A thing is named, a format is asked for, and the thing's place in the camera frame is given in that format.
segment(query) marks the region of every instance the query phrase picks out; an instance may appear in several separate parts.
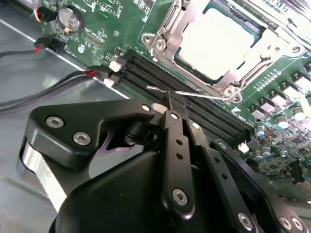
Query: screw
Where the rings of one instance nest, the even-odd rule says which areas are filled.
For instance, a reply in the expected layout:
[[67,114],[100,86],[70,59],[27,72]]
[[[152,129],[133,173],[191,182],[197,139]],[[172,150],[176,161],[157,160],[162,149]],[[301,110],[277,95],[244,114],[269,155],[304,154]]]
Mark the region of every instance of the screw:
[[91,137],[84,132],[77,132],[73,135],[73,140],[81,146],[86,146],[90,144]]
[[145,110],[145,111],[150,111],[150,107],[147,106],[146,104],[143,104],[141,107],[142,107],[143,110]]
[[195,128],[195,129],[197,129],[197,130],[199,130],[200,129],[200,126],[197,124],[197,123],[192,123],[192,126]]
[[176,120],[178,119],[178,116],[176,114],[174,114],[174,113],[171,113],[171,117],[173,117]]
[[173,190],[173,199],[177,202],[178,205],[185,206],[188,204],[187,195],[184,191],[176,188]]
[[303,226],[301,225],[301,223],[300,223],[296,218],[294,218],[294,217],[292,217],[292,220],[293,220],[295,226],[296,226],[299,230],[303,231]]
[[162,40],[158,40],[158,41],[156,42],[156,48],[157,48],[158,50],[164,50],[164,49],[165,49],[165,44],[164,44],[164,42],[163,42]]
[[285,227],[287,230],[291,230],[292,229],[292,226],[291,226],[290,222],[286,218],[281,216],[279,219],[280,219],[283,227]]
[[240,223],[245,227],[245,229],[247,229],[248,231],[251,231],[253,229],[252,222],[249,220],[249,218],[245,214],[239,213],[238,218],[239,218]]
[[222,142],[219,142],[218,145],[219,145],[221,148],[223,148],[223,149],[227,149],[227,147],[225,146],[225,144],[222,143]]
[[234,88],[232,86],[229,86],[224,90],[224,95],[228,97],[231,96],[234,92]]
[[61,118],[57,116],[48,117],[45,121],[48,126],[58,129],[64,126],[64,122]]

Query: cable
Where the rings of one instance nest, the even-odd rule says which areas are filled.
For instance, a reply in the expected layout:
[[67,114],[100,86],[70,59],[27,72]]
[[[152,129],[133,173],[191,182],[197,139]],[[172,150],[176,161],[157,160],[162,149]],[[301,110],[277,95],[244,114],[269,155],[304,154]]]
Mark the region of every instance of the cable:
[[50,98],[76,86],[79,85],[81,83],[87,82],[92,80],[93,77],[89,76],[89,75],[83,75],[81,77],[77,77],[75,79],[71,79],[63,84],[61,84],[60,86],[54,88],[52,91],[45,93],[43,95],[41,95],[38,98],[35,99],[29,99],[26,100],[24,102],[21,102],[19,104],[13,105],[11,107],[5,108],[5,109],[1,109],[0,110],[0,116],[5,116],[5,115],[9,115],[9,114],[14,114],[23,110],[26,110],[28,108],[31,108],[35,105],[37,105],[40,102],[49,100]]
[[8,51],[8,52],[0,52],[0,58],[5,57],[5,56],[12,56],[12,55],[27,55],[27,54],[33,54],[38,52],[39,50],[42,49],[42,46],[39,46],[35,48],[34,50],[29,50],[29,51]]
[[26,100],[30,100],[30,99],[36,99],[36,98],[40,97],[41,95],[44,95],[44,94],[52,91],[53,89],[55,89],[56,87],[58,87],[59,85],[61,85],[62,83],[66,82],[69,79],[77,78],[77,77],[82,76],[82,75],[94,76],[96,74],[97,74],[96,71],[89,71],[89,72],[75,71],[75,72],[72,72],[72,73],[68,74],[67,76],[65,76],[64,78],[62,78],[61,80],[59,80],[58,82],[56,82],[55,84],[53,84],[52,86],[48,87],[47,89],[45,89],[41,92],[38,92],[38,93],[30,95],[30,96],[22,97],[19,99],[15,99],[15,100],[0,102],[0,107],[17,104],[17,103],[20,103],[20,102],[23,102]]
[[37,9],[37,8],[34,8],[34,16],[35,16],[35,19],[36,19],[38,22],[41,22],[41,20],[39,19],[39,16],[38,16],[38,9]]

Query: cable connector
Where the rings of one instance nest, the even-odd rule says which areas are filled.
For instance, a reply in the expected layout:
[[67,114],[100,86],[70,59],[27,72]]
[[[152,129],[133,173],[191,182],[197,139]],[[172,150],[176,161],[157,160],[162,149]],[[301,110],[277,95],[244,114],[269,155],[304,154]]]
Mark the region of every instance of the cable connector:
[[50,10],[49,8],[46,8],[44,6],[39,7],[37,9],[38,18],[40,22],[51,22],[53,20],[56,20],[57,13],[55,11]]
[[92,66],[86,69],[86,72],[96,72],[94,75],[97,81],[100,83],[112,87],[115,84],[118,84],[120,81],[120,77],[118,73],[115,73],[112,69],[103,66]]
[[38,47],[41,47],[41,49],[49,48],[53,51],[57,51],[59,49],[64,48],[64,43],[51,35],[44,35],[43,37],[38,38],[36,42],[34,42],[34,46],[36,48]]

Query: yellow wire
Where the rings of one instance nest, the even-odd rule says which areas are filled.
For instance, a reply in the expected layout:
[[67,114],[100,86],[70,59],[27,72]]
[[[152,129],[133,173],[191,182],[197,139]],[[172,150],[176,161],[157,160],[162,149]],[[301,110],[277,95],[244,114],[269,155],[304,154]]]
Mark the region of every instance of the yellow wire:
[[41,20],[39,19],[38,15],[37,15],[37,9],[34,9],[34,16],[35,16],[35,19],[36,19],[38,22],[41,22]]

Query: electrolytic capacitor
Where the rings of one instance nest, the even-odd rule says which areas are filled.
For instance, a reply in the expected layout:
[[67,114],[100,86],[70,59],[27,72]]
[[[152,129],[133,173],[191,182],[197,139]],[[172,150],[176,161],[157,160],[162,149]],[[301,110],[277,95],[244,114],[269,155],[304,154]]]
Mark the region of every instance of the electrolytic capacitor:
[[288,121],[284,116],[278,116],[276,118],[276,124],[280,129],[287,129],[289,126]]
[[263,125],[258,125],[257,126],[257,132],[256,132],[258,137],[264,137],[264,126]]
[[261,148],[261,155],[263,158],[268,158],[271,156],[271,149],[270,147],[263,147]]
[[304,119],[306,119],[306,114],[304,113],[302,107],[294,107],[292,108],[292,113],[294,116],[294,119],[297,121],[302,121]]
[[261,160],[263,160],[263,157],[261,155],[261,151],[260,150],[255,151],[255,160],[257,162],[260,162]]

